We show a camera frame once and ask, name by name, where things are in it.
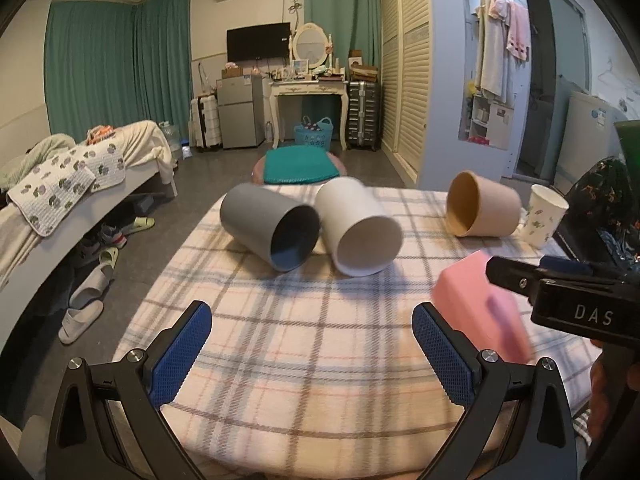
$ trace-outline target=pink sponge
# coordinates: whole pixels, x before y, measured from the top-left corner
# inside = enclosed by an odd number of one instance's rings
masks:
[[[443,270],[431,293],[433,304],[478,350],[491,348],[504,361],[526,364],[532,351],[518,305],[512,292],[489,283],[488,260],[476,251]]]

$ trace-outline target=sliding door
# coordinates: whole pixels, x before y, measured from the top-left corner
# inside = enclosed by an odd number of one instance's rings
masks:
[[[429,107],[429,0],[402,0],[402,114],[398,155],[417,174]]]
[[[390,152],[396,150],[398,114],[398,0],[381,0],[382,7],[382,142]]]
[[[566,114],[576,85],[589,92],[589,48],[584,16],[568,0],[549,0],[556,42],[556,97],[543,156],[536,173],[548,182],[554,180],[564,136]]]
[[[383,146],[417,180],[430,92],[429,0],[382,0]]]

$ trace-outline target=green curtain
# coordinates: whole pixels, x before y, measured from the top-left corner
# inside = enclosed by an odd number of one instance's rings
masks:
[[[380,66],[380,0],[305,0],[305,21],[320,25],[332,35],[334,59],[347,65],[349,50],[362,51],[365,64]],[[336,96],[306,96],[303,115],[312,121],[328,116],[334,122],[334,138],[340,126],[340,99]]]
[[[135,76],[145,117],[189,137],[190,0],[146,0],[134,9]]]
[[[190,0],[54,2],[44,50],[52,133],[151,119],[188,137]]]
[[[140,120],[133,53],[132,6],[53,2],[44,48],[51,133],[84,140],[96,124]]]

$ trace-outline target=gray cup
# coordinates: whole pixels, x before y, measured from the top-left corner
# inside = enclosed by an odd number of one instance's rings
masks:
[[[220,206],[226,232],[276,270],[299,267],[320,234],[316,210],[253,184],[239,184]]]

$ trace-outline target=hand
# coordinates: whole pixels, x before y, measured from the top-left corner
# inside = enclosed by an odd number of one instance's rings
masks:
[[[594,341],[593,343],[598,348],[602,348],[601,341]],[[596,440],[602,434],[604,430],[604,423],[609,417],[609,399],[604,393],[604,387],[607,383],[607,378],[604,373],[604,368],[600,361],[596,361],[591,367],[591,400],[590,408],[591,415],[587,422],[587,429],[591,438]],[[640,392],[640,363],[634,364],[629,368],[626,374],[626,384],[632,389]]]

